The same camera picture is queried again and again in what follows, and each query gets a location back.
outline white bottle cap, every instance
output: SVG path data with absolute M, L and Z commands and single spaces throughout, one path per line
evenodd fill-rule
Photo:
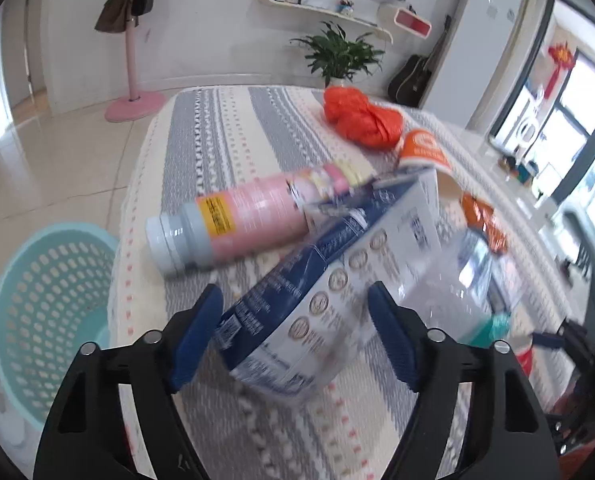
M 146 220 L 146 238 L 152 259 L 164 276 L 180 276 L 184 273 L 184 263 L 175 248 L 167 214 Z

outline brown bag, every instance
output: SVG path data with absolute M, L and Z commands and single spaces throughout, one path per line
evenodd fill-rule
M 95 30 L 100 32 L 124 32 L 126 30 L 126 13 L 128 0 L 106 0 Z

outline orange cup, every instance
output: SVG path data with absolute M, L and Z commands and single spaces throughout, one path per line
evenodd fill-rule
M 449 160 L 431 132 L 418 128 L 406 134 L 398 167 L 408 166 L 434 168 L 437 171 L 437 191 L 442 199 L 459 200 L 462 197 L 462 188 L 453 177 Z

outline coat rack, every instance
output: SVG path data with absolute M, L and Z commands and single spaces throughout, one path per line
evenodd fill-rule
M 132 15 L 132 2 L 128 0 L 126 16 L 126 71 L 128 72 L 128 95 L 113 101 L 104 117 L 110 123 L 135 121 L 142 117 L 157 113 L 164 106 L 166 97 L 161 92 L 146 92 L 139 89 L 137 83 L 137 66 L 135 60 L 135 23 L 136 17 Z

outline yellow label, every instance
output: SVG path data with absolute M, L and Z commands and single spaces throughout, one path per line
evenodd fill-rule
M 235 222 L 226 201 L 219 195 L 197 199 L 197 206 L 204 217 L 210 237 L 225 235 L 235 231 Z

